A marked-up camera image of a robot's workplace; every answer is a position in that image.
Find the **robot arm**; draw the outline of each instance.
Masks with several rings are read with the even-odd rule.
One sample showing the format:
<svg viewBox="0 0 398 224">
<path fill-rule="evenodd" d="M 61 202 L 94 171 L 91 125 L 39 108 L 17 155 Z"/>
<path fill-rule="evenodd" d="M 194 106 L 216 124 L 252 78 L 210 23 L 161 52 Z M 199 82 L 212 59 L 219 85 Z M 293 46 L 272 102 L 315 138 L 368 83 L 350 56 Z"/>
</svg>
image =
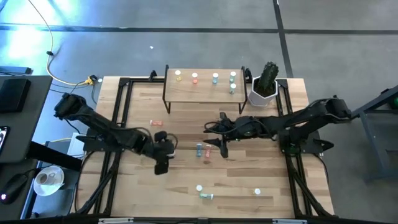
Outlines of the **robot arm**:
<svg viewBox="0 0 398 224">
<path fill-rule="evenodd" d="M 78 95 L 64 93 L 55 106 L 55 117 L 69 121 L 79 120 L 98 133 L 95 141 L 103 141 L 112 151 L 128 149 L 156 160 L 155 174 L 167 173 L 169 159 L 174 155 L 174 144 L 167 139 L 167 133 L 155 134 L 153 141 L 150 134 L 139 128 L 121 128 L 87 106 L 86 100 Z M 94 137 L 79 136 L 83 142 L 90 142 Z"/>
<path fill-rule="evenodd" d="M 224 112 L 221 112 L 220 118 L 217 122 L 206 123 L 204 133 L 220 134 L 221 139 L 207 139 L 204 142 L 218 146 L 221 156 L 228 158 L 229 141 L 251 138 L 275 141 L 274 136 L 278 135 L 281 145 L 295 146 L 326 124 L 351 121 L 351 111 L 344 100 L 335 97 L 314 101 L 306 108 L 282 117 L 242 116 L 231 121 Z"/>
</svg>

